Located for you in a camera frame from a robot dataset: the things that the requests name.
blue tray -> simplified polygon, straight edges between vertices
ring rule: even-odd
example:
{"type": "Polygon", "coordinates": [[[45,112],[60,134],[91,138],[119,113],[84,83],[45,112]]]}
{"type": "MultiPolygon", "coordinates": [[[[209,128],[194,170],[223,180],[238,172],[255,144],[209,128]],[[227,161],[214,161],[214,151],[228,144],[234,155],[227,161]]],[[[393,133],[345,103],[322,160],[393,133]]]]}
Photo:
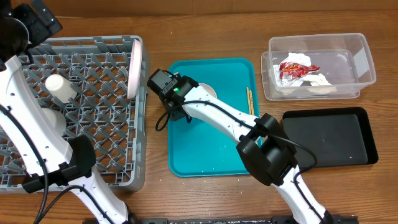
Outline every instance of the blue tray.
{"type": "MultiPolygon", "coordinates": [[[[254,114],[258,116],[254,68],[245,58],[185,60],[175,62],[170,71],[210,85],[219,100],[249,113],[246,87],[253,93],[254,114]]],[[[209,124],[192,119],[170,121],[169,167],[179,177],[249,174],[236,144],[209,124]]]]}

white cup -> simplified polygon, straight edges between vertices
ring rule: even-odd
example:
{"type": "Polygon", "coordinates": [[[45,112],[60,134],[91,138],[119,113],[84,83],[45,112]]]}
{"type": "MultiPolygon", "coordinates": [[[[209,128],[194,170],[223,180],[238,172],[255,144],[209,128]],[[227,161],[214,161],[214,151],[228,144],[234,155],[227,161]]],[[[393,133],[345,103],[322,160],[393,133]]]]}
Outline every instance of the white cup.
{"type": "Polygon", "coordinates": [[[69,80],[58,74],[53,74],[45,80],[45,87],[62,103],[69,103],[69,98],[77,96],[77,92],[70,87],[70,84],[69,80]]]}
{"type": "Polygon", "coordinates": [[[42,108],[43,113],[49,119],[50,124],[55,128],[55,131],[63,136],[63,131],[67,128],[67,120],[63,114],[56,110],[51,110],[48,108],[42,108]]]}

clear plastic container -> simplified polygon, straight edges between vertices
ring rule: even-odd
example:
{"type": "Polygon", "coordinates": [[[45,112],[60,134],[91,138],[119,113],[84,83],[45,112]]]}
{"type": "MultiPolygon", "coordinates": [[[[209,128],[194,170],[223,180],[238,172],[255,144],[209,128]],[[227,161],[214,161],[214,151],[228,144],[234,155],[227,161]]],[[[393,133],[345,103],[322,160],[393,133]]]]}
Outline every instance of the clear plastic container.
{"type": "Polygon", "coordinates": [[[372,55],[362,34],[322,34],[291,37],[274,37],[269,41],[269,51],[261,56],[261,75],[264,93],[268,100],[321,100],[356,98],[360,90],[376,81],[372,55]],[[320,67],[331,83],[328,86],[282,87],[276,83],[274,65],[289,53],[303,53],[311,64],[320,67]]]}

yellow stick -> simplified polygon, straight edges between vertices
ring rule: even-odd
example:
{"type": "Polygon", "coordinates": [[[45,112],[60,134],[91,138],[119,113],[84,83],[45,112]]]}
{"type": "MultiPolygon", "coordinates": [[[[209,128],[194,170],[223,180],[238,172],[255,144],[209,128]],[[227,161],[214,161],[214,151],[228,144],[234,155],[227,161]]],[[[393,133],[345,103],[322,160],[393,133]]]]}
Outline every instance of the yellow stick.
{"type": "Polygon", "coordinates": [[[253,93],[252,93],[252,91],[250,90],[249,91],[250,92],[250,109],[251,109],[251,115],[254,115],[254,104],[253,104],[253,93]]]}
{"type": "Polygon", "coordinates": [[[250,103],[249,87],[246,87],[246,91],[248,93],[249,114],[251,114],[251,103],[250,103]]]}

dish rack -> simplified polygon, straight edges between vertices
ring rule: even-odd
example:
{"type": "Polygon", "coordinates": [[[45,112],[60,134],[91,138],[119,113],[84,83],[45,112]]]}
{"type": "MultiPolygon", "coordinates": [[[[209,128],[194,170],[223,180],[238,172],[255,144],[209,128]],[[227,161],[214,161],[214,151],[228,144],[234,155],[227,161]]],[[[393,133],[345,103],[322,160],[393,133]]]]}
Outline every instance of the dish rack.
{"type": "MultiPolygon", "coordinates": [[[[58,110],[67,119],[63,138],[91,139],[96,166],[113,190],[137,191],[144,185],[145,104],[150,57],[138,36],[51,38],[30,49],[32,65],[23,67],[30,90],[42,108],[58,110]],[[127,99],[127,81],[134,39],[142,44],[140,87],[127,99]],[[63,104],[44,85],[51,74],[72,82],[76,98],[63,104]]],[[[21,55],[21,62],[27,61],[21,55]]],[[[25,165],[18,150],[0,128],[0,193],[24,193],[25,165]]],[[[51,185],[61,191],[65,186],[51,185]]]]}

